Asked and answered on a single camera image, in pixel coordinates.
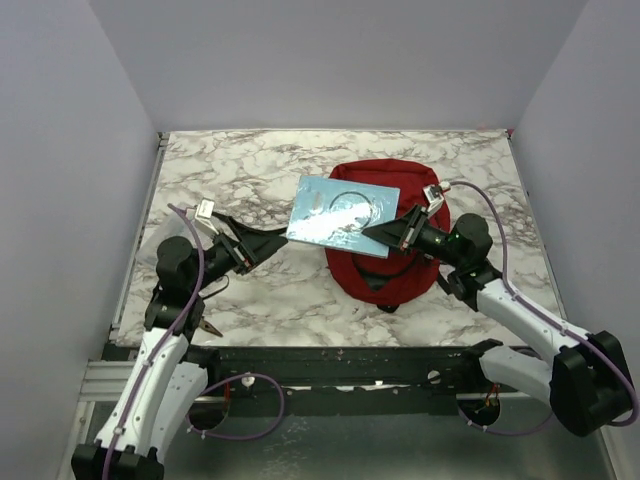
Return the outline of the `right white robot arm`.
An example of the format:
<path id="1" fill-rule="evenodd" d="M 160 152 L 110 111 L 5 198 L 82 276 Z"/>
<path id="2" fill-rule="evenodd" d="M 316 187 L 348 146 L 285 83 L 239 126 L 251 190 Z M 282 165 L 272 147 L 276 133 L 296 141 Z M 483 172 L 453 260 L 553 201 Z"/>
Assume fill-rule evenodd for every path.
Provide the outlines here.
<path id="1" fill-rule="evenodd" d="M 489 341 L 460 367 L 460 379 L 480 392 L 493 383 L 510 386 L 548 405 L 572 434 L 627 426 L 639 416 L 639 400 L 617 338 L 578 328 L 528 300 L 510 286 L 487 255 L 493 245 L 487 222 L 464 214 L 451 232 L 431 225 L 416 206 L 405 216 L 370 226 L 364 235 L 394 250 L 419 252 L 452 267 L 452 294 L 495 320 L 534 353 Z"/>

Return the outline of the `light blue book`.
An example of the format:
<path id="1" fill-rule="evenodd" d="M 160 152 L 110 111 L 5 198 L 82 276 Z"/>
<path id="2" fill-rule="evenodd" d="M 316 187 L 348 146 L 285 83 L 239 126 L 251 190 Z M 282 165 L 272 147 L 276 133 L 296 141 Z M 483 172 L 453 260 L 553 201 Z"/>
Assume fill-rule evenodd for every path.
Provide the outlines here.
<path id="1" fill-rule="evenodd" d="M 290 241 L 385 259 L 389 247 L 363 230 L 396 217 L 400 190 L 302 176 L 285 236 Z"/>

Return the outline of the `red backpack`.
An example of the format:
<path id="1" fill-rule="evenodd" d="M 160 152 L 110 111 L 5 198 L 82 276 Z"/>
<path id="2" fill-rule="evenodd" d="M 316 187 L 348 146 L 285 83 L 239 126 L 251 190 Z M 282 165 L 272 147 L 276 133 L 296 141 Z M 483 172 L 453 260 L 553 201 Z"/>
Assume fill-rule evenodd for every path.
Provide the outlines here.
<path id="1" fill-rule="evenodd" d="M 398 188 L 397 216 L 415 205 L 425 206 L 423 188 L 439 182 L 432 168 L 392 158 L 343 163 L 332 170 L 330 177 Z M 426 293 L 439 275 L 439 262 L 416 252 L 405 254 L 391 249 L 385 259 L 333 249 L 325 254 L 330 274 L 347 295 L 386 313 Z"/>

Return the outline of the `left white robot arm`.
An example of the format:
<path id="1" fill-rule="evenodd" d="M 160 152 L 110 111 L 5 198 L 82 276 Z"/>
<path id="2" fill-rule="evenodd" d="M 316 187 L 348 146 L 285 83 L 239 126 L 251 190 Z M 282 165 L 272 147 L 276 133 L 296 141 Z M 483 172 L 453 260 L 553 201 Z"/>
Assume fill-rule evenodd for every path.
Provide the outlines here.
<path id="1" fill-rule="evenodd" d="M 77 479 L 161 479 L 164 459 L 183 419 L 222 380 L 210 360 L 192 363 L 188 348 L 203 318 L 200 292 L 230 272 L 246 274 L 287 240 L 283 229 L 258 230 L 220 215 L 232 233 L 209 219 L 186 221 L 190 237 L 165 237 L 156 249 L 158 281 L 145 312 L 145 332 L 118 402 L 89 444 L 76 446 Z"/>

